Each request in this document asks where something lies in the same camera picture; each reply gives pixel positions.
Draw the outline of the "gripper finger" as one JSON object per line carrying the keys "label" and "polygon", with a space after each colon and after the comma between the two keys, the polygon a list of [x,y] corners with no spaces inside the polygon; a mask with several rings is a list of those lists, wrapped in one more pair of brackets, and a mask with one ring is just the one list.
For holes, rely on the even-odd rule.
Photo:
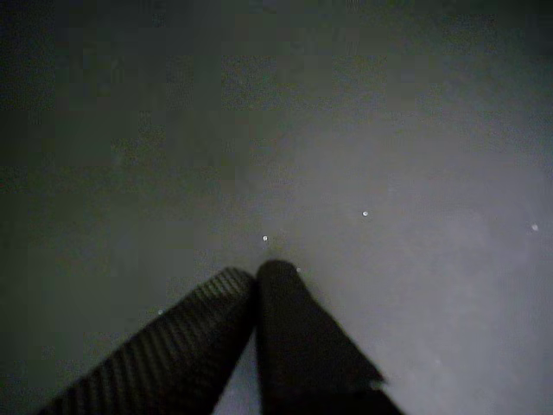
{"label": "gripper finger", "polygon": [[225,268],[39,412],[211,414],[249,341],[255,309],[255,278]]}
{"label": "gripper finger", "polygon": [[384,376],[316,302],[296,266],[257,271],[257,367],[264,414],[399,414]]}

